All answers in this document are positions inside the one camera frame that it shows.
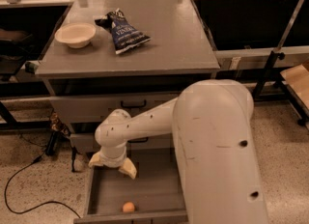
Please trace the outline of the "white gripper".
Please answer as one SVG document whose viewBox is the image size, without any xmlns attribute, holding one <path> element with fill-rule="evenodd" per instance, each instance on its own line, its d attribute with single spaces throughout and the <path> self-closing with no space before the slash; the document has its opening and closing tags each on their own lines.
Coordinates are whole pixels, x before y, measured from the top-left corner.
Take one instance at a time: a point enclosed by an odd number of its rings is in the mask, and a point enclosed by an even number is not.
<svg viewBox="0 0 309 224">
<path fill-rule="evenodd" d="M 126 157 L 126 145 L 121 144 L 116 147 L 102 146 L 99 153 L 92 155 L 88 165 L 90 167 L 107 166 L 110 168 L 119 168 L 119 171 L 130 176 L 133 180 L 136 178 L 137 170 L 133 162 Z"/>
</svg>

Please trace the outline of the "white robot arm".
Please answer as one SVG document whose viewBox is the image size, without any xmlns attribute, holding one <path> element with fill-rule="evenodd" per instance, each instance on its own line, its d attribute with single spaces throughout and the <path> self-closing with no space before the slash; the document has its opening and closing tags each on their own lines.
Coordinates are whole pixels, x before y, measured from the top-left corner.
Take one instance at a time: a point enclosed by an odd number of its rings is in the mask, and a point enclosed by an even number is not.
<svg viewBox="0 0 309 224">
<path fill-rule="evenodd" d="M 203 80 L 135 117 L 114 110 L 96 129 L 89 165 L 135 178 L 126 143 L 171 134 L 189 224 L 268 224 L 250 127 L 254 103 L 234 80 Z"/>
</svg>

